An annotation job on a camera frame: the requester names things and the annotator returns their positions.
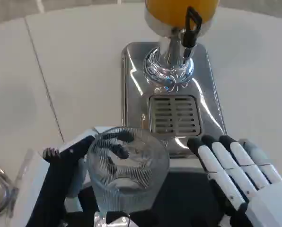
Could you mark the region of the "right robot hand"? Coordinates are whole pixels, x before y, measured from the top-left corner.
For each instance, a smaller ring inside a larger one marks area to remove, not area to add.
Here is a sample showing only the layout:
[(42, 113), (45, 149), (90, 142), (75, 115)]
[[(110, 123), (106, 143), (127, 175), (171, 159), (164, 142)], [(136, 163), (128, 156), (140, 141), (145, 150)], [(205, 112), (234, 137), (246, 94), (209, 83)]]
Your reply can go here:
[(190, 138), (220, 209), (220, 227), (282, 227), (282, 177), (248, 140), (228, 135)]

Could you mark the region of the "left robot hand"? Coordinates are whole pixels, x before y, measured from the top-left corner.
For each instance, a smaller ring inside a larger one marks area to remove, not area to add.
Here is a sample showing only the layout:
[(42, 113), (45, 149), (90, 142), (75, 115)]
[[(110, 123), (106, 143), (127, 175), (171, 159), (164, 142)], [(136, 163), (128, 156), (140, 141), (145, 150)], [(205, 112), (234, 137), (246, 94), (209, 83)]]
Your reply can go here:
[(62, 227), (68, 214), (66, 198), (77, 197), (86, 178), (85, 155), (98, 133), (88, 129), (59, 148), (46, 148), (42, 157), (49, 163), (28, 227)]

